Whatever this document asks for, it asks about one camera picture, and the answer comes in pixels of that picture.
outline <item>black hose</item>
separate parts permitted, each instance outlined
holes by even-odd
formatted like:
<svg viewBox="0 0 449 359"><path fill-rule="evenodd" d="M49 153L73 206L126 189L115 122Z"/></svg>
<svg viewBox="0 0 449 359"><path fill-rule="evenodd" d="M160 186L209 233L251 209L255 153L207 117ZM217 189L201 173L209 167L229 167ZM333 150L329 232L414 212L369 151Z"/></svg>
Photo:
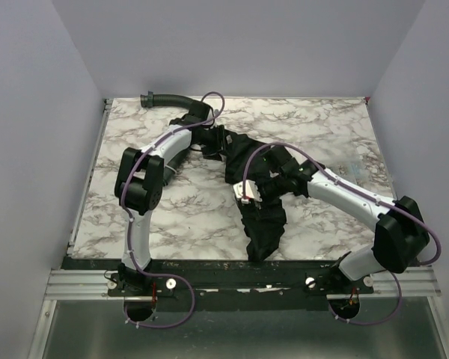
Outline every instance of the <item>black hose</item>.
<svg viewBox="0 0 449 359"><path fill-rule="evenodd" d="M140 95L141 107L152 108L152 107L181 107L189 110L192 103L196 100L190 99L186 96L181 95L155 95L153 92L149 91L148 95Z"/></svg>

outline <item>white marble pattern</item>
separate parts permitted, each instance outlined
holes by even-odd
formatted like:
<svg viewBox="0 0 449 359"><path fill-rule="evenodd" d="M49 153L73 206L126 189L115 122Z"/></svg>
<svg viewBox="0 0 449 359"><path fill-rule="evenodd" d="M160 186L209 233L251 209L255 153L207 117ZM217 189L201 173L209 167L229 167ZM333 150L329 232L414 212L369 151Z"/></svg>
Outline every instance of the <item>white marble pattern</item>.
<svg viewBox="0 0 449 359"><path fill-rule="evenodd" d="M208 101L215 108L218 99ZM125 220L114 182L123 150L151 142L185 111L143 109L139 99L116 99L106 126L76 237L74 258L121 258ZM227 99L217 120L260 141L286 141L343 177L391 196L364 100ZM224 162L191 153L153 212L153 258L246 260L243 231ZM337 259L373 240L354 218L326 203L289 194L285 233L271 260Z"/></svg>

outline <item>cable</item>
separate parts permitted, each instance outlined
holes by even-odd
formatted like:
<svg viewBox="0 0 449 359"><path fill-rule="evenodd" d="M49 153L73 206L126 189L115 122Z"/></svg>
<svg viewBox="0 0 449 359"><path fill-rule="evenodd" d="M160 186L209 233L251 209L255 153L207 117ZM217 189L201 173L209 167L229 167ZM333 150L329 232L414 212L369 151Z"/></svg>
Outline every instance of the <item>cable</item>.
<svg viewBox="0 0 449 359"><path fill-rule="evenodd" d="M389 314L388 316L386 316L383 319L380 320L376 320L374 322L359 322L356 320L351 320L351 319L345 319L345 318L341 318L339 315L336 314L336 312L332 309L331 305L329 305L329 311L331 312L331 314L333 315L333 317L336 320L339 320L340 322L343 323L347 323L347 324L353 324L353 325L360 325L360 326L370 326L370 325L379 325L382 323L386 323L387 321L393 319L396 314L399 312L399 309L402 307L403 305L403 290L401 288L401 285L399 283L399 280L397 279L396 275L392 272L389 272L389 274L392 275L392 277L394 278L394 280L396 281L396 286L397 286L397 292L398 292L398 296L397 296L397 304L396 307L394 308L394 310L391 312L391 314Z"/></svg>
<svg viewBox="0 0 449 359"><path fill-rule="evenodd" d="M216 113L213 113L213 116L211 118L209 118L205 121L202 121L200 123L194 123L192 125L182 126L178 129L175 129L174 131L166 132L160 139L158 139L158 141L156 141L155 147L162 144L164 141L166 141L168 138L170 138L176 132L183 131L185 129L191 129L191 128L197 127L197 126L206 125L209 122L213 122L218 116L220 116L222 114L223 110L225 109L225 107L224 107L225 106L225 98L220 93L211 91L209 93L206 93L201 98L201 101L204 101L209 95L218 95L221 98L222 107L220 108L219 111L217 111ZM153 148L154 147L151 147L151 148L147 149L146 151L144 151L141 154L138 161L136 161L135 165L133 166L132 170L129 173L128 178L126 179L125 186L123 187L123 192L121 193L121 197L120 197L120 205L125 210L125 212L128 214L128 230L126 231L126 245L129 250L129 258L131 259L131 261L132 261L133 265L135 266L136 270L138 271L138 273L140 273L144 276L147 276L147 277L170 277L170 278L181 280L188 287L188 289L191 293L192 305L189 309L189 312L181 320L179 320L175 323L172 323L172 324L167 324L167 325L152 325L152 324L147 324L147 323L134 322L128 316L126 307L124 308L124 312L125 312L125 316L126 316L126 323L131 322L132 324L136 325L137 328L142 327L142 328L153 328L153 329L167 329L167 328L174 328L174 327L177 327L178 325L183 324L192 316L193 311L195 309L195 292L194 292L193 287L190 284L190 282L188 282L185 278L183 278L179 275L165 274L165 273L154 274L154 273L147 272L143 268L140 267L140 265L136 261L135 254L134 254L133 248L132 248L132 240L131 240L131 227L132 227L131 223L135 220L135 217L133 216L131 211L126 207L126 204L125 204L125 198L126 198L126 193L128 192L129 184L131 183L132 178L135 175L136 171L140 167L140 164L143 162L143 160L146 158L146 156L148 156L153 151Z"/></svg>
<svg viewBox="0 0 449 359"><path fill-rule="evenodd" d="M301 155L303 155L304 157L306 157L306 159L308 159L322 174L324 174L329 180L333 181L336 185L341 186L342 188L347 189L348 191L357 194L360 197L363 197L366 200L369 200L371 202L375 202L377 205L381 205L384 206L388 209L391 209L401 215L403 215L404 217L407 217L408 219L410 219L411 221L413 221L414 223L420 225L421 227L423 227L434 239L434 242L436 244L436 254L434 255L433 258L431 258L430 260L425 260L424 262L419 262L420 266L428 266L429 264L433 264L435 263L439 257L441 256L441 252L442 252L442 245L441 245L441 241L439 239L439 237L437 236L437 233L434 232L434 230L432 228L430 228L427 224L425 224L423 221L421 221L420 219L416 218L415 216L409 214L408 212L404 211L401 208L397 208L393 203L386 203L386 202L382 202L378 199L376 199L375 197L370 196L369 194L364 193L363 191L359 191L358 189L347 185L344 182L341 182L338 178L332 176L331 174L329 174L328 172L326 172L323 168L323 166L321 166L318 162L316 162L311 156L309 156L305 151L299 149L296 146L293 146L292 144L286 144L284 142L272 142L270 144L264 144L263 146L258 147L248 158L248 161L246 162L246 166L245 166L245 170L242 174L242 181L243 184L246 181L246 178L248 177L248 171L249 171L249 166L251 164L251 161L253 160L253 158L261 151L264 150L267 147L271 147L271 146L284 146L284 147L288 147L292 150L295 150L297 153L300 153ZM242 196L246 197L246 186L244 185L242 187Z"/></svg>

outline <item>marble surface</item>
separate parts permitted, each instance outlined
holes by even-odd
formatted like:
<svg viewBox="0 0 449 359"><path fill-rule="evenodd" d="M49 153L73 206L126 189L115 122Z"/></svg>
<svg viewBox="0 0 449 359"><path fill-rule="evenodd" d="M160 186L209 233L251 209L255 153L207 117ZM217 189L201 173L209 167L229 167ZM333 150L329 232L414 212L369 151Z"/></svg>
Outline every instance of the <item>marble surface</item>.
<svg viewBox="0 0 449 359"><path fill-rule="evenodd" d="M207 101L215 108L218 99ZM113 195L123 150L142 147L185 111L115 99L73 249L74 258L121 258L125 219ZM286 141L352 182L391 196L362 99L227 99L217 120L264 142ZM153 212L153 258L246 260L246 237L225 164L191 153ZM354 218L319 200L283 196L285 233L271 260L333 260L372 242Z"/></svg>

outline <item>gray wall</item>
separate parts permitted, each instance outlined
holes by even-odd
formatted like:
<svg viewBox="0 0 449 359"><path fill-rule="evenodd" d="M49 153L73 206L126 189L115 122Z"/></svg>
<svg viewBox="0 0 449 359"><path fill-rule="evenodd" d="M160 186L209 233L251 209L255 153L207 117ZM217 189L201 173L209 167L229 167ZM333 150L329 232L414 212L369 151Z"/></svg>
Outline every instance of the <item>gray wall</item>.
<svg viewBox="0 0 449 359"><path fill-rule="evenodd" d="M370 113L397 193L414 197L442 237L435 267L449 316L449 0L426 1Z"/></svg>
<svg viewBox="0 0 449 359"><path fill-rule="evenodd" d="M424 0L53 0L104 96L369 96Z"/></svg>
<svg viewBox="0 0 449 359"><path fill-rule="evenodd" d="M0 358L26 358L103 101L52 3L0 0Z"/></svg>

